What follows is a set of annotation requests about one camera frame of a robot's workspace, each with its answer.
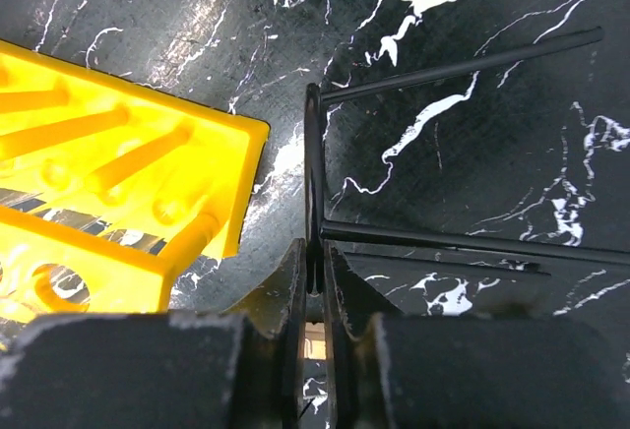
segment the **marble countertop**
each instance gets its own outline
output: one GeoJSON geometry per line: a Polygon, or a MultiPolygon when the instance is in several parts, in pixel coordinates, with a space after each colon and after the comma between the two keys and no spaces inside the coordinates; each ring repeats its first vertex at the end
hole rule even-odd
{"type": "MultiPolygon", "coordinates": [[[[271,124],[241,253],[200,258],[173,307],[224,309],[303,236],[308,83],[345,87],[596,26],[606,37],[593,46],[331,106],[329,216],[630,252],[630,0],[0,1],[2,39],[271,124]]],[[[553,274],[545,311],[600,330],[630,383],[630,276],[553,274]]],[[[513,292],[496,280],[367,277],[432,314],[513,292]]]]}

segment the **black metal frame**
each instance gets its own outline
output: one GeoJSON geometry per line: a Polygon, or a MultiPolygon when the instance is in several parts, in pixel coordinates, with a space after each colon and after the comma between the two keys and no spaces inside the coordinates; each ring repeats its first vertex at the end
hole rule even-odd
{"type": "MultiPolygon", "coordinates": [[[[430,82],[463,76],[471,72],[511,64],[522,60],[549,55],[592,44],[603,39],[603,29],[579,31],[553,37],[539,43],[507,50],[498,54],[474,58],[466,62],[447,65],[388,78],[361,86],[321,92],[311,84],[306,89],[304,106],[304,182],[306,198],[306,265],[307,288],[310,293],[324,289],[324,242],[337,240],[381,245],[464,249],[476,252],[509,254],[525,262],[539,264],[541,259],[578,261],[630,267],[630,254],[612,250],[575,248],[562,245],[523,242],[519,240],[450,234],[430,230],[407,231],[373,225],[354,224],[326,219],[324,215],[324,125],[326,105],[391,89],[408,88],[430,82]]],[[[479,276],[486,267],[461,264],[441,264],[445,271],[455,275],[479,276]]],[[[506,271],[506,278],[514,279],[514,272],[506,271]]],[[[523,275],[532,276],[530,271],[523,275]]]]}

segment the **black tube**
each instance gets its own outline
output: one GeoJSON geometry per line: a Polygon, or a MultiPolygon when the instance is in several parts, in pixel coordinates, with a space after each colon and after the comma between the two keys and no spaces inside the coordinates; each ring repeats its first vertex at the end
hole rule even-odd
{"type": "Polygon", "coordinates": [[[354,254],[346,252],[351,265],[370,267],[379,265],[380,270],[387,270],[390,275],[398,272],[438,273],[453,276],[474,276],[478,278],[501,278],[515,281],[538,281],[551,278],[545,272],[526,272],[523,270],[502,269],[499,267],[478,266],[468,264],[453,264],[436,262],[434,260],[407,259],[403,257],[388,257],[384,255],[354,254]]]}
{"type": "Polygon", "coordinates": [[[630,254],[613,250],[567,247],[555,244],[441,232],[410,232],[327,219],[322,223],[321,236],[324,239],[345,242],[483,250],[496,253],[523,254],[530,257],[548,257],[630,267],[630,254]]]}
{"type": "Polygon", "coordinates": [[[563,50],[589,45],[599,42],[603,39],[603,29],[595,28],[590,31],[579,31],[568,35],[560,35],[557,37],[543,40],[542,42],[527,45],[525,47],[513,48],[501,53],[486,55],[465,62],[454,63],[452,65],[443,65],[441,67],[420,70],[406,75],[398,75],[396,77],[386,78],[379,82],[366,83],[356,87],[343,88],[333,92],[322,92],[322,103],[333,104],[336,102],[346,101],[348,99],[367,96],[385,90],[396,88],[408,88],[414,85],[422,85],[424,83],[437,82],[447,78],[460,77],[468,73],[484,70],[486,68],[497,67],[500,65],[508,65],[528,60],[530,58],[541,57],[563,50]]]}
{"type": "Polygon", "coordinates": [[[306,87],[304,105],[304,197],[306,199],[306,290],[317,293],[324,286],[324,246],[319,231],[324,220],[324,130],[320,90],[306,87]]]}

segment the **black marble surface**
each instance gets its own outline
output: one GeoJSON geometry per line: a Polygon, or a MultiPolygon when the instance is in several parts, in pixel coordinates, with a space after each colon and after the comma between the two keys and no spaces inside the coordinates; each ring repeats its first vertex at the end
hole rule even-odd
{"type": "MultiPolygon", "coordinates": [[[[374,81],[598,25],[595,46],[332,106],[329,216],[630,251],[630,0],[0,1],[0,38],[271,124],[240,255],[200,258],[173,307],[224,309],[303,235],[307,83],[374,81]]],[[[372,272],[408,311],[458,314],[522,292],[372,272]]],[[[599,329],[630,383],[630,276],[553,272],[540,307],[599,329]]]]}

